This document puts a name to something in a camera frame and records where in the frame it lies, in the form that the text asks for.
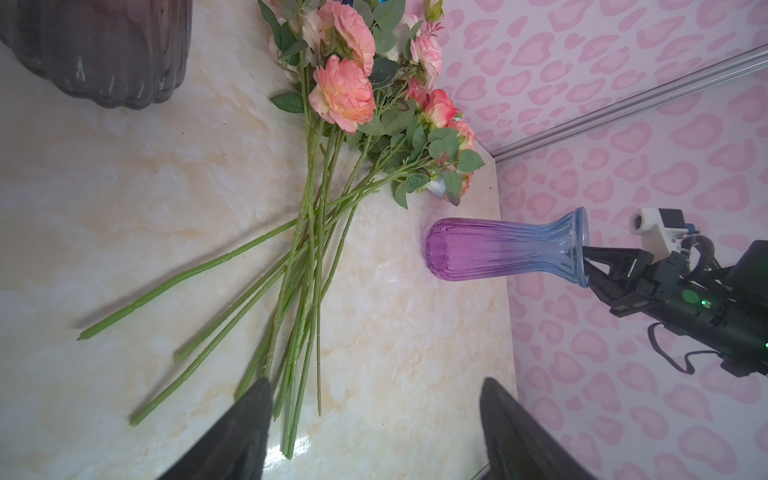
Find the black cable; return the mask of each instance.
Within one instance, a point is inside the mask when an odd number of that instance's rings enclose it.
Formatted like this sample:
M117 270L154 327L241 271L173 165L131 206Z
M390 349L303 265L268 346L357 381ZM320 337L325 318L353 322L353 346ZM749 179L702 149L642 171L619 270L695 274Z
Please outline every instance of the black cable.
M706 272L707 269L713 265L720 265L717 263L717 260L715 260L714 243L712 243L712 240L705 237L704 235L689 235L688 237L683 238L683 241L680 242L680 247L682 249L682 253L686 257L690 257L690 249L694 247L696 247L696 250L699 250L700 254L696 267L683 275L684 280L695 282L701 278L702 274Z
M650 340L650 346L652 346L654 350L656 350L656 353L663 356L664 359L667 360L670 363L670 365L672 365L679 372L686 373L687 375L693 375L696 372L693 364L691 364L690 360L688 359L689 356L699 355L700 353L715 353L715 354L718 353L714 350L697 350L696 352L688 352L685 354L685 357L683 357L683 359L685 360L685 366L686 366L686 369L683 369L683 367L678 365L677 362L675 362L672 359L672 357L667 355L667 353L661 349L661 347L659 346L659 342L656 341L656 333L654 332L654 330L659 325L662 325L662 323L656 322L648 327L648 340Z

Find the purple and blue glass vase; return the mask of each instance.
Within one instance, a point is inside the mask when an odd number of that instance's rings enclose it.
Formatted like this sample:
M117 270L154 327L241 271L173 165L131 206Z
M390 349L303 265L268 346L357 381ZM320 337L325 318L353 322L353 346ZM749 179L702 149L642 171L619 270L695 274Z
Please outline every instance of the purple and blue glass vase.
M445 218L429 230L425 256L443 280L549 272L586 287L582 247L589 245L587 211L546 225Z

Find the marble tabletop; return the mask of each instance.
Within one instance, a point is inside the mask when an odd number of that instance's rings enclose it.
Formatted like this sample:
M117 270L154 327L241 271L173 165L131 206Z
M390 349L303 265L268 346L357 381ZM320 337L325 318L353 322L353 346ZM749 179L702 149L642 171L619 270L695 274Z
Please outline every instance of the marble tabletop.
M127 423L186 366L172 352L289 234L76 339L295 215L303 126L268 100L288 84L256 5L196 2L187 78L143 111L66 97L0 46L0 478L151 480L231 406L277 289L141 425ZM265 478L468 480L487 462L482 380L515 391L505 280L444 282L421 253L439 218L499 218L484 159L458 208L426 195L405 210L383 191L358 209L323 303L323 415L310 375L296 456L280 454L276 422Z

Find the silver metal trim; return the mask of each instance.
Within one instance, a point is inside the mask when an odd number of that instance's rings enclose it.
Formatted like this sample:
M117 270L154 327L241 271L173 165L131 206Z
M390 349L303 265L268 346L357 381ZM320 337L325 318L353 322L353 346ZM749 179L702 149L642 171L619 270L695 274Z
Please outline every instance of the silver metal trim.
M593 111L562 125L542 131L506 147L492 151L496 164L512 160L521 155L530 154L544 147L562 142L577 135L605 127L616 121L624 120L644 111L651 110L667 101L676 100L685 95L702 91L742 75L754 73L768 67L768 45L745 51L728 60L695 71L677 80L651 88L641 94L625 98L605 108Z

